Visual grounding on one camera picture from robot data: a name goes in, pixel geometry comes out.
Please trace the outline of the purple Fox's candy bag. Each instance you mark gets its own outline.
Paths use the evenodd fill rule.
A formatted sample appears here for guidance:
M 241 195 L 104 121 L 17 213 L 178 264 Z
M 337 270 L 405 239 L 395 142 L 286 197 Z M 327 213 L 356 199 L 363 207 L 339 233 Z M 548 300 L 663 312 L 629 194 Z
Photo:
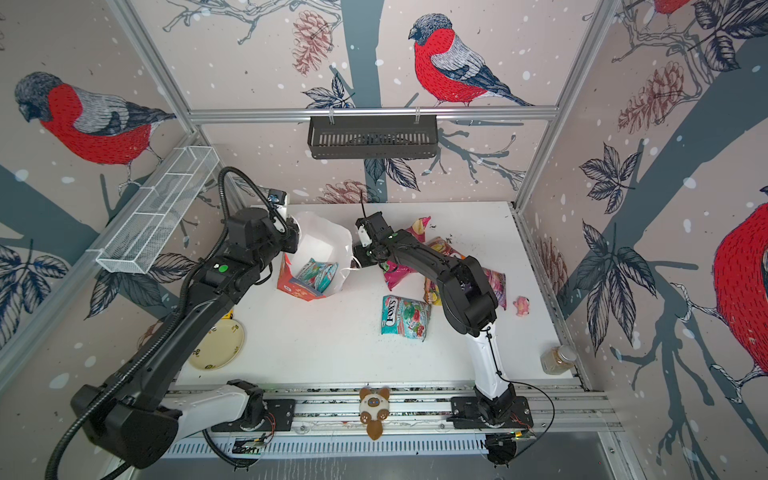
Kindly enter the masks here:
M 499 306 L 503 309 L 507 309 L 507 295 L 506 295 L 506 275 L 501 272 L 483 269 L 489 285 L 498 301 Z

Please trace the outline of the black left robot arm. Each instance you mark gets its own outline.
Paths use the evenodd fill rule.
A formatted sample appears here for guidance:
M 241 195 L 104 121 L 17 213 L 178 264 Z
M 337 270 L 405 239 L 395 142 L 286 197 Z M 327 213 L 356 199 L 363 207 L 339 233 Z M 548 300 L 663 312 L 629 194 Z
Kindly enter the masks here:
M 215 324 L 264 281 L 275 257 L 295 252 L 298 241 L 295 221 L 273 208 L 249 207 L 228 217 L 219 246 L 184 279 L 177 309 L 152 339 L 102 385 L 85 385 L 73 396 L 77 418 L 54 448 L 47 478 L 78 432 L 125 467 L 146 468 L 176 441 L 215 425 L 259 426 L 263 391 L 247 381 L 176 400 L 166 393 Z

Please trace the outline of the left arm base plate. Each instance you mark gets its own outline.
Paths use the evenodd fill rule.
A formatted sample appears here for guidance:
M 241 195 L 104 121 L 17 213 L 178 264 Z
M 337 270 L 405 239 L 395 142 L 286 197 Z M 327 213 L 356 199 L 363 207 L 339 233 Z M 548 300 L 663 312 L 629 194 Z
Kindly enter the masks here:
M 287 432 L 292 428 L 296 401 L 287 398 L 260 399 L 250 402 L 237 419 L 214 425 L 212 432 Z

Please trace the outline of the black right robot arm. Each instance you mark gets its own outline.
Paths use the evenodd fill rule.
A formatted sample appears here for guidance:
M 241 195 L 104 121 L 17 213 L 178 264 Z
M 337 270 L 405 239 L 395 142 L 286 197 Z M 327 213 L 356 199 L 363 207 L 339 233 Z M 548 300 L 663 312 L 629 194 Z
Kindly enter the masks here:
M 357 219 L 355 226 L 355 257 L 363 267 L 391 261 L 436 284 L 446 320 L 468 341 L 479 418 L 491 427 L 511 420 L 517 395 L 497 355 L 498 299 L 477 259 L 440 253 L 403 229 L 393 230 L 380 212 Z

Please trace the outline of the orange Fox's candy bag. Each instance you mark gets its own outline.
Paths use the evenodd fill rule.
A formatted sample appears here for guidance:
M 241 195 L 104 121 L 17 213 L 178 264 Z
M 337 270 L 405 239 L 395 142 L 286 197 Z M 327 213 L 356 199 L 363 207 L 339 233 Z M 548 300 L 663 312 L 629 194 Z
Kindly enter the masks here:
M 442 305 L 442 299 L 439 292 L 439 288 L 437 287 L 436 283 L 430 279 L 425 280 L 424 300 L 430 305 L 434 305 L 434 306 Z
M 427 243 L 427 246 L 445 256 L 464 259 L 465 255 L 456 250 L 452 244 L 441 237 L 436 237 Z

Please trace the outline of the pink Lay's chips bag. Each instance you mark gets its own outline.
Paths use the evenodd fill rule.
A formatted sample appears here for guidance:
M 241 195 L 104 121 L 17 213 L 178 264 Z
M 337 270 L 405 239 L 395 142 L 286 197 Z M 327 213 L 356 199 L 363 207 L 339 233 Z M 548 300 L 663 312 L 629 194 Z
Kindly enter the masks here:
M 420 243 L 424 243 L 426 241 L 426 230 L 430 221 L 430 216 L 420 217 L 415 220 L 406 231 Z M 413 269 L 407 266 L 388 261 L 384 267 L 384 279 L 388 289 L 393 291 L 394 288 L 412 272 Z

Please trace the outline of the red paper gift bag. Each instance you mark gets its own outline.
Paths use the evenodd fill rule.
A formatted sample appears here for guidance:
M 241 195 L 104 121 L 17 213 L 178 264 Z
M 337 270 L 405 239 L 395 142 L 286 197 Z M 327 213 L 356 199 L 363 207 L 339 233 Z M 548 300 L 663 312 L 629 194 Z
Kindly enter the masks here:
M 277 280 L 277 288 L 304 301 L 313 301 L 335 295 L 353 270 L 352 235 L 334 222 L 308 211 L 293 216 L 299 227 L 299 244 L 294 254 L 284 254 Z M 336 275 L 323 294 L 300 284 L 294 276 L 311 259 L 338 264 Z

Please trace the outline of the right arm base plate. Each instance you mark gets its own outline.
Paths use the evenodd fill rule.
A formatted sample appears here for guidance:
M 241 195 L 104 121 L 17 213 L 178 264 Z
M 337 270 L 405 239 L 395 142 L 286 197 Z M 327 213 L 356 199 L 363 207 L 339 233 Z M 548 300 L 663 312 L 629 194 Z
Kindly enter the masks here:
M 528 401 L 516 396 L 511 401 L 491 402 L 476 397 L 452 397 L 447 419 L 455 429 L 533 428 Z

